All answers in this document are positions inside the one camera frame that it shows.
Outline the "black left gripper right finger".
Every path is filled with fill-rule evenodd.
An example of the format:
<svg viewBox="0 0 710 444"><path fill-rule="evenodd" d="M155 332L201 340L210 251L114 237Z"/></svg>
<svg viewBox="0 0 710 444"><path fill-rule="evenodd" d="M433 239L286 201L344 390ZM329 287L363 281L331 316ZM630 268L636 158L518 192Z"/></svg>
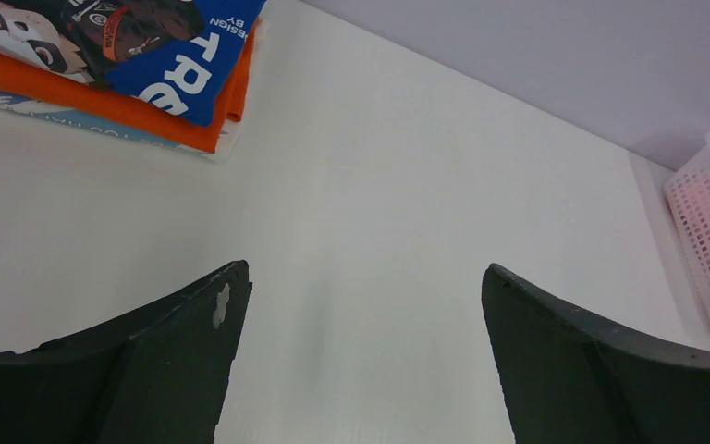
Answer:
<svg viewBox="0 0 710 444"><path fill-rule="evenodd" d="M559 299L505 267L484 322L519 443L710 443L710 351Z"/></svg>

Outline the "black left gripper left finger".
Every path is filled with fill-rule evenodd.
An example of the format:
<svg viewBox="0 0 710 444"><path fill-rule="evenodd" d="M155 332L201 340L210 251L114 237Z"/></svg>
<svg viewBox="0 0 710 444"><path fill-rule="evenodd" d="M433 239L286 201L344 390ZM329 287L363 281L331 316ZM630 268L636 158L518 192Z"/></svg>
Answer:
<svg viewBox="0 0 710 444"><path fill-rule="evenodd" d="M247 313L234 261L154 302L0 352L0 443L211 443Z"/></svg>

